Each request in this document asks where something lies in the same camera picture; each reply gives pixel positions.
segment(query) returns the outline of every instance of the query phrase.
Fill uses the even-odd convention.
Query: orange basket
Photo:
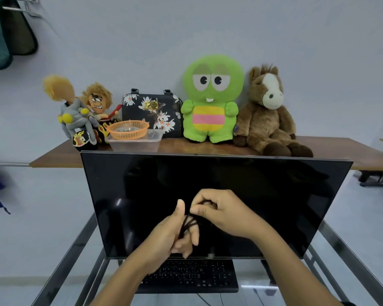
[[[104,127],[111,133],[114,139],[127,141],[145,136],[149,128],[149,123],[140,120],[128,120],[113,123],[109,126],[105,124]]]

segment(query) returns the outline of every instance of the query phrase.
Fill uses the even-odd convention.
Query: black keyboard
[[[231,259],[169,259],[143,279],[136,293],[235,293],[238,290]]]

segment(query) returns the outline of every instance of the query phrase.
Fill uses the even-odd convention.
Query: dark green bag
[[[0,70],[11,64],[13,55],[31,55],[38,49],[24,14],[3,7],[20,9],[16,0],[0,0]]]

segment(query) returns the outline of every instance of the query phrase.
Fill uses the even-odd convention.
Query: plastic container lid
[[[105,139],[105,141],[107,143],[156,143],[162,139],[163,134],[164,134],[164,130],[148,129],[146,135],[138,139],[130,139],[130,140],[115,139],[111,136],[111,134],[109,134],[108,137]]]

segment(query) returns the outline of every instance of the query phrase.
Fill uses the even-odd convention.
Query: black floral handbag
[[[183,136],[182,100],[169,89],[163,95],[139,94],[138,89],[122,98],[122,120],[143,120],[149,129],[164,130],[163,138]]]

